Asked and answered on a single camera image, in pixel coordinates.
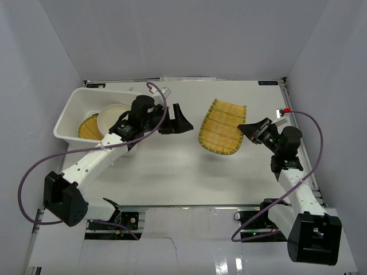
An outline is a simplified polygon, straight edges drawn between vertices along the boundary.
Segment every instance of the white tabletop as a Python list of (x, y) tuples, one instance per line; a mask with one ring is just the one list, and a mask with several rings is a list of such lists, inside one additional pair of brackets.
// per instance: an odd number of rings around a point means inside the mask
[[(159, 82), (169, 87), (169, 104), (179, 103), (194, 130), (179, 135), (153, 134), (139, 143), (135, 156), (122, 157), (90, 184), (88, 195), (107, 197), (121, 205), (240, 205), (277, 198), (284, 190), (270, 170), (271, 151), (244, 138), (233, 155), (217, 155), (202, 148), (198, 132), (212, 101), (247, 106), (246, 123), (276, 119), (285, 107), (279, 86), (257, 81)], [(109, 89), (146, 91), (143, 82), (109, 84)], [(82, 154), (68, 155), (63, 168)]]
[[(108, 88), (145, 91), (144, 83), (108, 84)], [(244, 139), (231, 156), (203, 149), (198, 130), (213, 99), (247, 105), (247, 123), (275, 118), (284, 107), (278, 86), (257, 82), (160, 82), (169, 87), (170, 103), (179, 102), (194, 131), (181, 135), (154, 134), (139, 144), (90, 186), (89, 195), (109, 197), (122, 205), (259, 204), (284, 190), (270, 171), (271, 152)], [(69, 155), (64, 167), (82, 155)], [(342, 274), (357, 271), (342, 234), (336, 266), (295, 264), (286, 243), (232, 243), (239, 224), (236, 209), (150, 208), (145, 212), (142, 239), (84, 240), (87, 221), (74, 227), (41, 226), (29, 266), (41, 274)], [(45, 212), (45, 221), (56, 218)]]

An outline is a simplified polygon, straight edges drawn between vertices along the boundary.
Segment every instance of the white container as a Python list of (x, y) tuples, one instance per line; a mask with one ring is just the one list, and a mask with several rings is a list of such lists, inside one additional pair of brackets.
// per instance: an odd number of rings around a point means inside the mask
[[(70, 96), (53, 130), (55, 137), (64, 139), (77, 148), (94, 147), (99, 141), (81, 139), (78, 137), (80, 124), (88, 117), (99, 113), (111, 104), (131, 106), (134, 99), (140, 95), (136, 92), (110, 91), (105, 89), (79, 88)], [(126, 156), (136, 151), (136, 146)]]

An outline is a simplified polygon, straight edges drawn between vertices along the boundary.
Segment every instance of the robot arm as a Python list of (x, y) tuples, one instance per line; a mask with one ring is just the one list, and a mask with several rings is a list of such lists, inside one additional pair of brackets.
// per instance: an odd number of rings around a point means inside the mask
[[(274, 153), (271, 171), (286, 192), (302, 181), (305, 174), (296, 156), (302, 138), (299, 129), (288, 126), (279, 134), (276, 123), (268, 118), (254, 124), (239, 125), (238, 128), (250, 141), (263, 143)], [(339, 218), (328, 215), (307, 184), (301, 184), (288, 198), (291, 206), (282, 201), (268, 209), (266, 214), (287, 238), (292, 261), (335, 265), (342, 230)], [(274, 201), (265, 199), (260, 209)]]
[[(175, 119), (166, 112), (158, 129), (161, 134), (184, 133), (193, 129), (178, 104), (173, 104)], [(103, 140), (83, 158), (61, 173), (50, 172), (45, 178), (44, 206), (68, 226), (82, 219), (114, 221), (118, 205), (109, 199), (87, 198), (86, 189), (114, 160), (126, 154), (135, 145), (116, 146), (141, 138), (154, 129), (163, 117), (163, 107), (155, 105), (150, 96), (140, 95), (131, 104), (131, 110), (122, 114)]]

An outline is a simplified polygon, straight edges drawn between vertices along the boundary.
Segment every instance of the purple cable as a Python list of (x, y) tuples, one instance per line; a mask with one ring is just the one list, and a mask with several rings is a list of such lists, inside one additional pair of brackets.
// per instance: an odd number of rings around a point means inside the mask
[(122, 228), (123, 230), (127, 231), (130, 235), (132, 235), (137, 241), (139, 240), (139, 238), (131, 231), (129, 230), (128, 228), (126, 228), (125, 226), (123, 225), (120, 225), (118, 223), (113, 223), (113, 222), (104, 222), (104, 221), (100, 221), (99, 219), (95, 219), (93, 222), (95, 223), (99, 223), (101, 225), (113, 225), (113, 226), (116, 226), (116, 227), (119, 227), (119, 228)]
[(319, 130), (320, 133), (320, 152), (319, 152), (319, 156), (317, 158), (317, 161), (315, 163), (314, 168), (311, 169), (311, 171), (302, 178), (302, 181), (297, 183), (294, 187), (292, 187), (291, 189), (289, 189), (283, 196), (281, 196), (279, 199), (277, 199), (276, 201), (274, 201), (272, 204), (270, 204), (269, 206), (265, 207), (264, 209), (262, 209), (262, 211), (258, 212), (255, 216), (253, 216), (251, 219), (247, 220), (243, 225), (240, 226), (240, 228), (238, 228), (236, 230), (236, 232), (232, 235), (231, 237), (231, 241), (232, 242), (244, 242), (244, 241), (251, 241), (253, 239), (259, 239), (259, 238), (264, 238), (264, 237), (269, 237), (271, 235), (275, 235), (280, 233), (280, 231), (276, 231), (276, 232), (271, 232), (268, 234), (263, 234), (263, 235), (257, 235), (257, 236), (253, 236), (253, 237), (248, 237), (248, 238), (243, 238), (243, 239), (235, 239), (235, 236), (242, 230), (244, 229), (246, 226), (248, 226), (250, 223), (252, 223), (254, 220), (256, 220), (258, 217), (260, 217), (261, 215), (263, 215), (266, 211), (268, 211), (270, 208), (272, 208), (273, 206), (275, 206), (277, 203), (281, 202), (284, 198), (288, 197), (294, 190), (296, 190), (306, 179), (308, 179), (316, 170), (316, 168), (319, 166), (320, 164), (320, 160), (321, 160), (321, 156), (322, 156), (322, 151), (323, 151), (323, 135), (322, 135), (322, 131), (321, 131), (321, 127), (320, 125), (317, 123), (317, 121), (308, 113), (305, 112), (301, 112), (301, 111), (291, 111), (291, 113), (300, 113), (302, 115), (308, 116), (316, 125), (317, 129)]
[[(131, 140), (129, 142), (124, 142), (124, 143), (114, 144), (114, 145), (108, 145), (108, 146), (105, 146), (104, 147), (105, 149), (115, 148), (115, 147), (125, 146), (125, 145), (131, 144), (131, 143), (140, 142), (143, 139), (146, 139), (147, 137), (151, 136), (162, 125), (162, 123), (163, 123), (163, 121), (164, 121), (164, 119), (166, 117), (166, 114), (167, 114), (167, 101), (166, 101), (165, 95), (161, 92), (161, 90), (158, 88), (158, 86), (155, 85), (153, 82), (147, 82), (146, 84), (147, 84), (147, 86), (148, 86), (149, 89), (151, 89), (151, 86), (153, 86), (161, 94), (161, 97), (162, 97), (162, 100), (163, 100), (163, 116), (162, 116), (161, 120), (159, 121), (159, 123), (157, 124), (157, 126), (153, 130), (151, 130), (146, 136), (139, 137), (138, 139), (134, 139), (134, 140)], [(101, 148), (100, 147), (91, 147), (91, 148), (85, 148), (85, 149), (71, 150), (71, 151), (62, 152), (62, 153), (56, 153), (56, 154), (53, 154), (53, 155), (46, 156), (45, 158), (40, 159), (34, 165), (32, 165), (27, 170), (27, 172), (25, 172), (25, 174), (22, 177), (21, 182), (19, 183), (19, 186), (18, 186), (18, 205), (19, 205), (19, 209), (20, 209), (22, 215), (28, 221), (30, 221), (31, 223), (33, 223), (35, 225), (55, 225), (55, 224), (58, 224), (58, 223), (62, 223), (62, 221), (56, 221), (56, 222), (40, 222), (40, 221), (36, 221), (36, 220), (32, 219), (25, 212), (24, 207), (23, 207), (23, 203), (22, 203), (22, 188), (23, 188), (24, 182), (25, 182), (26, 178), (28, 177), (28, 175), (32, 172), (33, 169), (35, 169), (38, 165), (40, 165), (42, 162), (45, 162), (48, 159), (56, 158), (58, 156), (64, 156), (64, 155), (74, 154), (74, 153), (88, 152), (88, 151), (97, 151), (97, 150), (101, 150)]]

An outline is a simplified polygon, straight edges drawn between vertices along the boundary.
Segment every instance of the purple wire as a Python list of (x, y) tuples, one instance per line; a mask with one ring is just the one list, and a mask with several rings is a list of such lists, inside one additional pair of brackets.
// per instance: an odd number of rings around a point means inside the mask
[[(161, 120), (159, 121), (159, 123), (157, 124), (157, 126), (153, 130), (151, 130), (145, 136), (139, 137), (138, 139), (134, 139), (134, 140), (131, 140), (129, 142), (124, 142), (124, 143), (114, 144), (114, 145), (108, 145), (108, 146), (105, 146), (104, 148), (109, 149), (109, 148), (115, 148), (115, 147), (120, 147), (120, 146), (125, 146), (125, 145), (128, 145), (128, 144), (140, 142), (143, 139), (146, 139), (147, 137), (151, 136), (156, 130), (158, 130), (160, 128), (160, 126), (162, 125), (162, 123), (163, 123), (163, 121), (164, 121), (164, 119), (166, 117), (166, 114), (167, 114), (167, 101), (166, 101), (165, 95), (161, 92), (161, 90), (158, 88), (157, 85), (155, 85), (153, 82), (147, 82), (146, 85), (148, 86), (149, 89), (151, 89), (151, 86), (153, 86), (161, 94), (161, 97), (162, 97), (162, 100), (163, 100), (163, 116), (162, 116)], [(62, 153), (56, 153), (56, 154), (53, 154), (53, 155), (46, 156), (43, 159), (40, 159), (39, 161), (37, 161), (34, 165), (32, 165), (27, 170), (27, 172), (25, 172), (25, 174), (22, 177), (22, 179), (21, 179), (21, 181), (19, 183), (19, 186), (18, 186), (18, 206), (19, 206), (19, 209), (20, 209), (22, 215), (28, 221), (30, 221), (31, 223), (33, 223), (35, 225), (55, 225), (55, 224), (58, 224), (58, 223), (62, 223), (62, 221), (56, 221), (56, 222), (41, 222), (41, 221), (36, 221), (36, 220), (32, 219), (25, 212), (25, 209), (24, 209), (24, 206), (23, 206), (23, 202), (22, 202), (22, 189), (23, 189), (24, 182), (25, 182), (26, 178), (28, 177), (28, 175), (32, 172), (33, 169), (35, 169), (38, 165), (40, 165), (42, 162), (45, 162), (48, 159), (56, 158), (58, 156), (75, 154), (75, 153), (80, 153), (80, 152), (97, 151), (97, 150), (101, 150), (101, 148), (100, 147), (91, 147), (91, 148), (85, 148), (85, 149), (71, 150), (71, 151), (62, 152)]]
[(322, 135), (322, 131), (321, 131), (321, 127), (320, 125), (317, 123), (317, 121), (308, 113), (305, 112), (301, 112), (301, 111), (291, 111), (291, 113), (300, 113), (302, 115), (305, 115), (307, 117), (309, 117), (316, 125), (317, 129), (319, 130), (320, 133), (320, 152), (319, 152), (319, 156), (317, 158), (317, 161), (315, 163), (314, 168), (311, 169), (311, 171), (302, 178), (302, 181), (297, 183), (294, 187), (292, 187), (291, 189), (289, 189), (283, 196), (281, 196), (279, 199), (277, 199), (276, 201), (274, 201), (272, 204), (270, 204), (269, 206), (265, 207), (264, 209), (262, 209), (260, 212), (258, 212), (255, 216), (253, 216), (251, 219), (247, 220), (243, 225), (241, 225), (236, 232), (232, 235), (231, 237), (231, 241), (232, 242), (244, 242), (244, 241), (250, 241), (252, 239), (259, 239), (259, 238), (264, 238), (264, 237), (269, 237), (271, 235), (275, 235), (277, 233), (280, 233), (279, 231), (276, 232), (271, 232), (268, 234), (264, 234), (264, 235), (258, 235), (258, 236), (254, 236), (254, 237), (248, 237), (248, 238), (243, 238), (243, 239), (235, 239), (235, 236), (242, 230), (244, 229), (246, 226), (248, 226), (250, 223), (252, 223), (254, 220), (256, 220), (258, 217), (260, 217), (261, 215), (263, 215), (266, 211), (268, 211), (270, 208), (272, 208), (273, 206), (275, 206), (277, 203), (281, 202), (284, 198), (288, 197), (294, 190), (296, 190), (306, 179), (308, 179), (313, 173), (314, 171), (317, 169), (317, 167), (320, 164), (320, 160), (321, 160), (321, 156), (322, 156), (322, 151), (323, 151), (323, 135)]
[(113, 225), (113, 226), (116, 226), (116, 227), (119, 227), (125, 231), (127, 231), (130, 235), (132, 235), (137, 241), (139, 240), (139, 238), (131, 231), (129, 230), (128, 228), (126, 228), (125, 226), (123, 225), (120, 225), (118, 223), (113, 223), (113, 222), (104, 222), (104, 221), (100, 221), (99, 219), (95, 219), (93, 222), (95, 223), (99, 223), (101, 225)]

